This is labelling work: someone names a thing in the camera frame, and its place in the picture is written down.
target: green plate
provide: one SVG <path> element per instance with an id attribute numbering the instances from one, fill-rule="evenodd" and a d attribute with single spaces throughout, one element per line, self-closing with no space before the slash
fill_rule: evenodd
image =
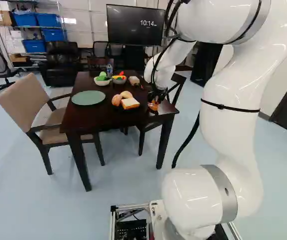
<path id="1" fill-rule="evenodd" d="M 71 101 L 74 104 L 89 106 L 102 102 L 106 95 L 101 91 L 82 91 L 75 94 Z"/>

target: toast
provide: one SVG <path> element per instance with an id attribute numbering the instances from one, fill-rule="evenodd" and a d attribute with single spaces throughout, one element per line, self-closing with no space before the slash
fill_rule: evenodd
<path id="1" fill-rule="evenodd" d="M 136 99 L 131 97 L 131 98 L 122 99 L 121 105 L 124 110 L 128 110 L 128 109 L 138 108 L 140 106 L 140 103 Z"/>

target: screen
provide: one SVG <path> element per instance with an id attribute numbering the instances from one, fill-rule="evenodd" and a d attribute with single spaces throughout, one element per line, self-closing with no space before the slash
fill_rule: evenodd
<path id="1" fill-rule="evenodd" d="M 140 46 L 162 44 L 165 11 L 107 4 L 110 43 Z"/>

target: small bowl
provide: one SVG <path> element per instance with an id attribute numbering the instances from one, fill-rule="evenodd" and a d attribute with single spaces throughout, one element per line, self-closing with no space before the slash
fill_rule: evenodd
<path id="1" fill-rule="evenodd" d="M 120 85 L 125 84 L 125 82 L 127 81 L 127 77 L 126 77 L 126 76 L 122 76 L 122 77 L 124 77 L 123 79 L 117 79 L 117 78 L 119 78 L 119 77 L 120 77 L 120 76 L 118 76 L 118 75 L 112 76 L 112 77 L 111 77 L 112 82 L 113 82 L 114 84 L 120 84 Z"/>
<path id="2" fill-rule="evenodd" d="M 94 83 L 97 84 L 98 86 L 107 86 L 111 81 L 111 79 L 105 81 L 97 81 L 97 76 L 93 80 Z"/>

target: leather armchair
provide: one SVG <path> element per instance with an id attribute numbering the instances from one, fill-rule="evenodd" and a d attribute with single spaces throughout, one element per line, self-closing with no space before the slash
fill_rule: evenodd
<path id="1" fill-rule="evenodd" d="M 46 43 L 47 62 L 39 63 L 47 86 L 73 86 L 80 67 L 80 54 L 76 42 L 49 41 Z"/>

